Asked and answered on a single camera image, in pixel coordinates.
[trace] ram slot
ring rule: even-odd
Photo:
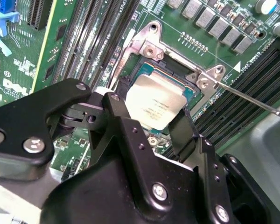
[[[84,29],[86,19],[93,7],[94,0],[79,0],[76,10],[70,21],[70,28],[63,44],[61,54],[58,59],[57,69],[52,84],[66,78],[66,73],[71,65],[72,58],[75,54],[77,43]]]

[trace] green circuit board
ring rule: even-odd
[[[130,23],[125,36],[131,29],[138,33],[149,22],[157,20],[162,25],[161,41],[177,52],[185,56],[190,61],[204,68],[205,70],[221,64],[226,68],[226,73],[222,82],[227,85],[232,83],[252,64],[255,60],[272,44],[276,35],[273,34],[273,25],[280,21],[280,2],[271,15],[258,14],[254,10],[254,2],[250,0],[242,0],[240,4],[234,0],[220,1],[222,7],[225,5],[232,6],[234,14],[244,16],[242,24],[253,23],[256,25],[256,30],[261,34],[253,36],[247,35],[242,26],[236,27],[232,24],[230,17],[226,21],[230,26],[235,27],[242,35],[248,36],[253,43],[243,53],[239,54],[231,49],[231,47],[221,43],[217,38],[210,35],[206,29],[196,25],[197,19],[189,19],[182,15],[189,1],[183,1],[178,9],[172,9],[166,4],[166,1],[143,0],[137,12],[134,15],[134,20]],[[200,1],[203,6],[208,7],[207,1]],[[219,6],[212,8],[216,16],[222,18],[219,12]],[[130,74],[135,65],[139,61],[139,56],[131,55],[126,63],[122,76]],[[213,104],[219,98],[224,90],[217,91],[193,116],[193,120],[197,120],[209,105]],[[188,105],[191,109],[202,98],[200,93]]]

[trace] hole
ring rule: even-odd
[[[258,39],[258,40],[262,40],[262,39],[264,39],[265,37],[266,37],[265,31],[261,31],[261,32],[258,34],[257,39]]]
[[[222,72],[223,72],[223,68],[221,66],[216,67],[216,71],[215,71],[216,74],[221,74]]]
[[[151,29],[151,30],[156,30],[156,29],[157,29],[157,26],[156,26],[155,24],[152,24],[152,25],[150,26],[150,29]]]
[[[90,115],[88,118],[87,118],[87,122],[89,123],[89,124],[92,124],[95,120],[96,120],[96,116],[94,116],[94,115]]]
[[[139,145],[139,149],[144,150],[144,149],[145,149],[145,146],[141,143],[141,144]]]
[[[215,176],[215,180],[220,183],[220,178],[218,176]]]

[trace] metal bracket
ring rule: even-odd
[[[217,81],[221,81],[226,72],[226,68],[219,64],[215,67],[208,69],[207,74],[214,77]],[[198,74],[197,72],[186,76],[186,79],[189,81],[195,81],[198,88],[201,89],[201,92],[204,94],[203,98],[197,102],[197,104],[191,109],[191,116],[193,116],[217,91],[216,84],[207,78],[203,73]]]

